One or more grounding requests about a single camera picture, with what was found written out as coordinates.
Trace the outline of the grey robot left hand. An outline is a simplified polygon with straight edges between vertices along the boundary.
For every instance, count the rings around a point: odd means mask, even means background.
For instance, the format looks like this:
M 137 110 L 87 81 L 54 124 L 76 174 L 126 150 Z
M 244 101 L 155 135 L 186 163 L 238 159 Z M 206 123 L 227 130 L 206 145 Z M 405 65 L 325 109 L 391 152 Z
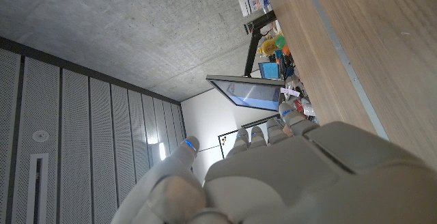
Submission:
M 435 223 L 436 172 L 403 148 L 343 122 L 320 126 L 279 106 L 291 134 L 239 130 L 203 180 L 187 137 L 129 192 L 114 223 Z

